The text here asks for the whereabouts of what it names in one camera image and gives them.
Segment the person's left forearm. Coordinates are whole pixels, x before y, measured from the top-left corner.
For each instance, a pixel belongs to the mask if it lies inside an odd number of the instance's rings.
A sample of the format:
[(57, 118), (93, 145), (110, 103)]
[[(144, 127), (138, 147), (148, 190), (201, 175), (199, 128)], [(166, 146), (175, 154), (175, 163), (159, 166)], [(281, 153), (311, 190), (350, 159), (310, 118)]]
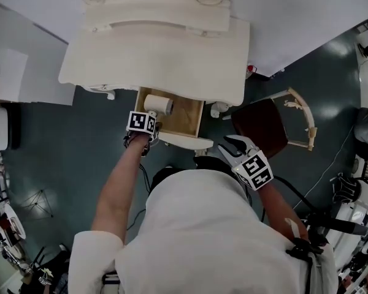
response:
[(128, 147), (101, 190), (92, 230), (109, 232), (125, 241), (139, 164), (148, 139), (149, 135), (145, 133), (136, 133), (130, 138)]

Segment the white hair dryer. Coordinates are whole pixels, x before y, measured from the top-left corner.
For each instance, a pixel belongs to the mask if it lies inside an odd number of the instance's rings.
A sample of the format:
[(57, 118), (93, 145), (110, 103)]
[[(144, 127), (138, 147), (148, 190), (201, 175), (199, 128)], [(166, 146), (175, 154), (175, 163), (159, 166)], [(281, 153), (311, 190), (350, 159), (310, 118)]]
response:
[(144, 100), (144, 110), (157, 118), (158, 115), (171, 115), (174, 108), (174, 101), (167, 97), (147, 95)]

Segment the person's white shirt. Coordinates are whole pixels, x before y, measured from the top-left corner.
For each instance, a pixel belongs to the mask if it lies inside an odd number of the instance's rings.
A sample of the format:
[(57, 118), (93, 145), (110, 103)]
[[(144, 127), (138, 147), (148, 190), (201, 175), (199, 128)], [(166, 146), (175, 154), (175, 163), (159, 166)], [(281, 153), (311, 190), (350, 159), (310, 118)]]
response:
[(124, 294), (337, 294), (331, 246), (314, 263), (262, 223), (239, 183), (212, 170), (169, 176), (150, 194), (138, 235), (75, 235), (68, 294), (99, 294), (116, 272)]

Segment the black white backpack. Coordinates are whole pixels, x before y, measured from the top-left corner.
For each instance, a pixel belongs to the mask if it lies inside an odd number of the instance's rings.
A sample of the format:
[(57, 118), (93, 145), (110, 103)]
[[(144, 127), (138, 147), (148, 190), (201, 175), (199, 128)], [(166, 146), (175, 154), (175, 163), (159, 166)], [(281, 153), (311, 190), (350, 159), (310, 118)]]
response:
[(353, 203), (361, 195), (361, 184), (357, 179), (339, 173), (333, 179), (332, 191), (334, 203)]

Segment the cream ornate dressing table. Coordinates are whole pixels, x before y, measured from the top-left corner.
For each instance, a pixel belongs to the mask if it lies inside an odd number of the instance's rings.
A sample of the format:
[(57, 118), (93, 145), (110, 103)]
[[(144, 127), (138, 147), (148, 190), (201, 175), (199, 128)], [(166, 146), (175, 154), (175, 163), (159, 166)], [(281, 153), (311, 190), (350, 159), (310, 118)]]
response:
[(193, 100), (243, 102), (250, 24), (229, 0), (82, 0), (61, 83), (112, 93), (150, 88)]

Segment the person's right forearm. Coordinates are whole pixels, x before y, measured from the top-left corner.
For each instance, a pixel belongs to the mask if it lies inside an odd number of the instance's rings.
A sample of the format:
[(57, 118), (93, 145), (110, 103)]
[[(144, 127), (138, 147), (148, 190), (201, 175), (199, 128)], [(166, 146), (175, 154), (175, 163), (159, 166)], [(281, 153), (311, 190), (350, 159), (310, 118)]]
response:
[(269, 225), (274, 230), (293, 241), (295, 238), (294, 233), (291, 226), (285, 220), (290, 219), (297, 225), (298, 237), (309, 241), (309, 234), (306, 227), (272, 183), (267, 183), (258, 189), (257, 193), (265, 209)]

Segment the large cream wooden drawer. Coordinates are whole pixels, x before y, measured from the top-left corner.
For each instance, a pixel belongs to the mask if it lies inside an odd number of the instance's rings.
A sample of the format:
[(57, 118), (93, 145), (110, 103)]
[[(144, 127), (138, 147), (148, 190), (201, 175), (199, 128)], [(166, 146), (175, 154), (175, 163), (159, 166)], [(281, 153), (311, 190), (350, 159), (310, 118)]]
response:
[(204, 102), (177, 96), (157, 89), (140, 88), (138, 90), (135, 111), (145, 112), (144, 100), (147, 95), (167, 97), (174, 101), (171, 115), (158, 115), (162, 124), (159, 139), (168, 145), (174, 145), (192, 151), (206, 151), (213, 141), (198, 137)]

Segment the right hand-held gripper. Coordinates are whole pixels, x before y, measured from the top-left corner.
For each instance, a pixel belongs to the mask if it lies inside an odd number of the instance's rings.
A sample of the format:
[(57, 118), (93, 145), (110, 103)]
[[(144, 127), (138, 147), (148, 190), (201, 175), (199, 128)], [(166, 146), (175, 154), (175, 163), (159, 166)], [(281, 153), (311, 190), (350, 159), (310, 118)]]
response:
[(247, 137), (227, 135), (223, 138), (236, 147), (237, 154), (233, 154), (223, 145), (218, 145), (218, 150), (241, 182), (257, 191), (273, 180), (274, 176), (266, 156), (258, 147), (248, 148)]

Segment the thin metal stand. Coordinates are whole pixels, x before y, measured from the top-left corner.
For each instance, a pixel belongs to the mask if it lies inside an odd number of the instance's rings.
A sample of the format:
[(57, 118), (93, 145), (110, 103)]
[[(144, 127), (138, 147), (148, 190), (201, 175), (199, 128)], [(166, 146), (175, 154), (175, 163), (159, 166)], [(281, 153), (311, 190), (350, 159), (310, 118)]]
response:
[(52, 207), (43, 189), (37, 191), (20, 205), (26, 221), (38, 221), (54, 218)]

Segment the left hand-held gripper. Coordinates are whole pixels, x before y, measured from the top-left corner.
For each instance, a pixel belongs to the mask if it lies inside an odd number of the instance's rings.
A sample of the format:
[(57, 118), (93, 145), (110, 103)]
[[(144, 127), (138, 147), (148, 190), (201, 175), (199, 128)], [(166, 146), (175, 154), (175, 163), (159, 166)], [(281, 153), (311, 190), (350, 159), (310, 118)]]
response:
[(126, 126), (126, 142), (129, 143), (133, 135), (143, 133), (149, 136), (150, 143), (154, 143), (158, 139), (161, 126), (155, 112), (131, 111)]

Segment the white shelf cabinet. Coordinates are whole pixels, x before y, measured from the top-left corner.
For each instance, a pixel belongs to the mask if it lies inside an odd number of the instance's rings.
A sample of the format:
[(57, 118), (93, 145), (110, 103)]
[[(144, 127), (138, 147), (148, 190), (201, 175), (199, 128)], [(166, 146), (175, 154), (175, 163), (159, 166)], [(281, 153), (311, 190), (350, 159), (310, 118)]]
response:
[(67, 45), (0, 6), (0, 102), (72, 105), (75, 87), (58, 76)]

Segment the person's black trousers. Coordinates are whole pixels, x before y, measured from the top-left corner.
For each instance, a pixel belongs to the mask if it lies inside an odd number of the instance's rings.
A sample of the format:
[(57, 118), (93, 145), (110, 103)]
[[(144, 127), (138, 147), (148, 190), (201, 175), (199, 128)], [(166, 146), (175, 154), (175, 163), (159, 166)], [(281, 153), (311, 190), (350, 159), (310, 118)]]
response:
[[(197, 156), (193, 158), (194, 163), (196, 164), (196, 170), (213, 170), (222, 172), (224, 174), (229, 175), (230, 177), (234, 178), (236, 181), (238, 180), (236, 175), (231, 171), (231, 167), (225, 163), (223, 160), (217, 157), (211, 156)], [(160, 171), (156, 173), (156, 175), (152, 179), (152, 183), (150, 186), (150, 192), (161, 183), (163, 180), (168, 178), (171, 175), (176, 173), (185, 171), (184, 168), (177, 168), (171, 165), (168, 165), (162, 168)]]

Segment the wooden chair brown seat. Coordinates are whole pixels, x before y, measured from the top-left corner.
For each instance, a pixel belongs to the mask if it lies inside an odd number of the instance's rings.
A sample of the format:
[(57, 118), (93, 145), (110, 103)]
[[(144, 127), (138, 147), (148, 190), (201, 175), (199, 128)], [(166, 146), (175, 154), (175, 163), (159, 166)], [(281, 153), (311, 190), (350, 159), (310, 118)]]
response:
[[(276, 99), (286, 96), (293, 97), (293, 100), (286, 100), (284, 106), (295, 108), (304, 114), (307, 123), (305, 129), (307, 141), (290, 140), (286, 133), (282, 117), (275, 104)], [(235, 132), (250, 138), (268, 159), (278, 154), (286, 145), (298, 146), (308, 151), (314, 148), (317, 128), (312, 111), (304, 98), (293, 88), (251, 102), (224, 116), (223, 119), (231, 120)]]

